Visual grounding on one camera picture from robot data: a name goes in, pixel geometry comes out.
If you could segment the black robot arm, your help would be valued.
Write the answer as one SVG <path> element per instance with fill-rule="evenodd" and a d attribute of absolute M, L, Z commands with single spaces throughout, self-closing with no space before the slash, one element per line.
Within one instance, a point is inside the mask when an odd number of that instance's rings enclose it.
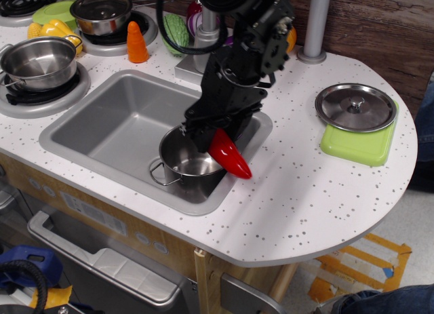
<path fill-rule="evenodd" d="M 201 97 L 186 110 L 183 133 L 201 153 L 216 130 L 238 139 L 262 106 L 274 73 L 289 56 L 287 36 L 294 9 L 289 0 L 200 0 L 220 18 L 234 19 L 233 43 L 210 53 L 201 80 Z"/>

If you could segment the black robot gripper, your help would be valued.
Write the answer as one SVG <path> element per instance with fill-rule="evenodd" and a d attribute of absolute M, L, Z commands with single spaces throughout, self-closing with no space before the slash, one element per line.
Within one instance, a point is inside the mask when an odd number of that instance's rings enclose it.
<path fill-rule="evenodd" d="M 267 91 L 257 83 L 240 80 L 227 66 L 229 51 L 211 54 L 201 80 L 201 97 L 185 111 L 182 134 L 198 152 L 206 153 L 217 128 L 224 128 L 232 141 L 244 132 L 262 107 Z"/>

